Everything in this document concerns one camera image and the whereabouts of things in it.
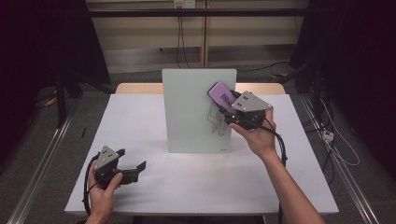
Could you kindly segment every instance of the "human arm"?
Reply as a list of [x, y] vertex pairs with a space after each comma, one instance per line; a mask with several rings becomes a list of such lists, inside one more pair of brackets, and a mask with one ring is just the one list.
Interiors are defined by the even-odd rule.
[[114, 205], [114, 191], [119, 186], [122, 180], [122, 173], [116, 174], [111, 179], [107, 189], [97, 183], [94, 174], [94, 167], [96, 161], [94, 161], [90, 167], [90, 173], [88, 175], [88, 183], [90, 190], [90, 202], [91, 202], [91, 214], [88, 217], [87, 224], [104, 224], [107, 223], [113, 212]]
[[[265, 112], [264, 127], [276, 128], [273, 112], [273, 110]], [[250, 149], [264, 163], [276, 190], [286, 221], [297, 224], [324, 223], [316, 208], [309, 202], [277, 156], [274, 135], [263, 129], [248, 131], [234, 123], [230, 126], [247, 140]]]

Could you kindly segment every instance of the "white table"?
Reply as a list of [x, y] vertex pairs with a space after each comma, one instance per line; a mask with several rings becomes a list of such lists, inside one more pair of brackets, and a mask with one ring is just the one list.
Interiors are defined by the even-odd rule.
[[[286, 145], [290, 174], [321, 214], [337, 213], [338, 208], [289, 96], [259, 96], [275, 107], [277, 132]], [[116, 191], [115, 213], [131, 216], [277, 213], [278, 199], [265, 167], [239, 134], [232, 134], [231, 153], [168, 152], [161, 94], [110, 97], [66, 212], [85, 213], [81, 202], [84, 174], [91, 157], [104, 145], [114, 150], [126, 149], [125, 156], [120, 158], [120, 169], [132, 169], [147, 161], [147, 168], [137, 183]]]

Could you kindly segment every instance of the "human hand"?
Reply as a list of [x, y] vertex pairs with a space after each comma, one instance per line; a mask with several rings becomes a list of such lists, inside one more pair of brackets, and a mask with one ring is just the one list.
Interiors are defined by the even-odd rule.
[[92, 163], [88, 176], [88, 186], [89, 189], [91, 189], [91, 215], [86, 223], [107, 223], [110, 219], [111, 213], [113, 212], [114, 191], [120, 185], [122, 173], [116, 174], [113, 179], [111, 179], [107, 189], [102, 189], [95, 179], [95, 165], [96, 161]]
[[[274, 123], [274, 109], [266, 110], [265, 117], [266, 120], [262, 126], [268, 129], [276, 129], [276, 124]], [[267, 159], [269, 156], [276, 155], [275, 148], [275, 136], [268, 131], [263, 129], [246, 130], [241, 126], [231, 123], [230, 127], [233, 128], [237, 133], [241, 134], [246, 140], [250, 149], [259, 156], [262, 160]]]

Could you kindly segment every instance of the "gray floor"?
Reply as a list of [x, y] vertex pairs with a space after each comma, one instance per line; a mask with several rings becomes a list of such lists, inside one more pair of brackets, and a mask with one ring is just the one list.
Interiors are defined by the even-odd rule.
[[[246, 65], [234, 60], [239, 70], [261, 67], [261, 64]], [[213, 67], [229, 67], [229, 64], [212, 64]], [[146, 69], [147, 71], [135, 71], [133, 73], [112, 74], [113, 85], [130, 81], [161, 81], [158, 70]], [[273, 74], [288, 73], [286, 65], [275, 66]], [[266, 82], [270, 79], [269, 69], [254, 72], [238, 72], [240, 82]], [[306, 110], [301, 101], [301, 95], [295, 92], [293, 82], [285, 84], [285, 90], [290, 95], [301, 122], [309, 120]], [[60, 144], [57, 153], [50, 164], [49, 171], [45, 174], [44, 181], [35, 196], [31, 208], [24, 222], [20, 223], [76, 223], [84, 217], [66, 214], [64, 207], [74, 187], [74, 181], [78, 176], [88, 150], [90, 149], [95, 132], [99, 126], [101, 117], [106, 109], [108, 95], [87, 88], [80, 100], [68, 98], [67, 107], [77, 105], [76, 114], [73, 116], [64, 140]], [[334, 122], [337, 129], [352, 145], [361, 158], [358, 166], [348, 166], [350, 173], [366, 196], [368, 203], [373, 207], [378, 223], [394, 223], [396, 219], [396, 182], [372, 157], [358, 136], [354, 135], [342, 111], [337, 104], [332, 105], [334, 110]], [[57, 123], [57, 107], [52, 105], [37, 109], [32, 124], [25, 136], [15, 148], [14, 153], [4, 166], [0, 175], [0, 223], [7, 223], [14, 211], [19, 199], [24, 193], [29, 181], [35, 173], [35, 169], [46, 152], [50, 140], [55, 132]], [[315, 132], [307, 134], [308, 140], [317, 155], [318, 162], [323, 164], [326, 151]], [[349, 147], [336, 135], [336, 146], [347, 161], [354, 161], [355, 156]], [[331, 165], [327, 166], [325, 176], [330, 179], [332, 173]], [[327, 223], [368, 223], [365, 221], [356, 206], [356, 202], [348, 192], [347, 187], [340, 174], [335, 171], [334, 181], [330, 184], [333, 197], [339, 206], [340, 213], [325, 216]], [[277, 223], [276, 216], [267, 216], [268, 223]], [[114, 216], [111, 223], [132, 223], [132, 217]], [[254, 223], [251, 217], [223, 217], [221, 220], [212, 219], [222, 223]], [[144, 223], [188, 223], [186, 218], [176, 219], [169, 217], [145, 218]]]

